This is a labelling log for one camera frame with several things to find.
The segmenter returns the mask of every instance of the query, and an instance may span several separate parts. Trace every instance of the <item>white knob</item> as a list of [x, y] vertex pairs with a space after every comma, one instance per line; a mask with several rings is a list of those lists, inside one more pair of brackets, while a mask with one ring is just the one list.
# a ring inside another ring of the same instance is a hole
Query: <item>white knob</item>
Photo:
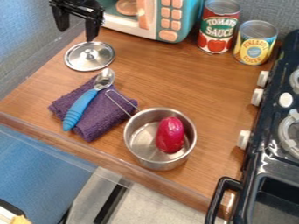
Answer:
[[283, 108], [289, 108], [290, 105], [293, 103], [293, 96], [289, 93], [283, 93], [279, 97], [279, 105]]
[[254, 90], [253, 97], [251, 98], [251, 104], [253, 104], [256, 107], [259, 107], [261, 104], [261, 98], [264, 94], [264, 90], [261, 88], [256, 88]]
[[269, 71], [261, 71], [259, 79], [257, 81], [257, 85], [259, 87], [264, 88], [267, 84], [268, 77], [269, 77]]
[[245, 150], [250, 137], [251, 131], [250, 130], [242, 130], [238, 137], [237, 146], [240, 147], [242, 150]]

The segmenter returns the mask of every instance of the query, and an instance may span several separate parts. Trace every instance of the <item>can label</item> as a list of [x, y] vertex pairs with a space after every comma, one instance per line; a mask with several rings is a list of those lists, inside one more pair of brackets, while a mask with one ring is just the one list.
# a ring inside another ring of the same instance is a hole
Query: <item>can label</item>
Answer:
[[268, 39], [249, 38], [239, 32], [233, 55], [243, 64], [259, 66], [270, 57], [275, 41], [276, 37]]
[[199, 47], [208, 53], [227, 52], [233, 43], [239, 15], [217, 15], [205, 8], [198, 38]]

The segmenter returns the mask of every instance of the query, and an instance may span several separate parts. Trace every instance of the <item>tin can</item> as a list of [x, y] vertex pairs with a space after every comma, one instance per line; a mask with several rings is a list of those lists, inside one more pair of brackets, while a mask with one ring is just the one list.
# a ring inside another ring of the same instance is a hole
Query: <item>tin can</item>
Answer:
[[268, 61], [275, 46], [278, 31], [270, 23], [251, 20], [240, 26], [233, 55], [239, 62], [260, 66]]
[[240, 17], [240, 6], [233, 0], [207, 0], [198, 37], [198, 46], [208, 53], [227, 52]]

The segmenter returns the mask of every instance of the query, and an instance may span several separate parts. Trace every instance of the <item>toy stove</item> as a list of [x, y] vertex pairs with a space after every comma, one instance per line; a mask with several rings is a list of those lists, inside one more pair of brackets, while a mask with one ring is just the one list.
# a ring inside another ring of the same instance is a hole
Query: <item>toy stove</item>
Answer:
[[299, 223], [299, 30], [286, 37], [258, 86], [254, 130], [242, 130], [237, 143], [246, 150], [243, 179], [219, 181], [205, 223], [214, 223], [226, 190], [237, 192], [232, 223]]

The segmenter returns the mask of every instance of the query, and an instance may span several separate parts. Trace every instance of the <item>stainless steel bowl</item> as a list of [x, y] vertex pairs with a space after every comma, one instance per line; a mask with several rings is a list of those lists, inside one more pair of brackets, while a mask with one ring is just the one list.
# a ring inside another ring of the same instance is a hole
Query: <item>stainless steel bowl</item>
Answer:
[[[173, 154], [156, 147], [156, 131], [159, 122], [175, 116], [184, 125], [184, 147]], [[168, 171], [187, 160], [198, 136], [194, 123], [181, 112], [172, 108], [148, 108], [132, 116], [123, 132], [126, 146], [142, 166], [158, 171]]]

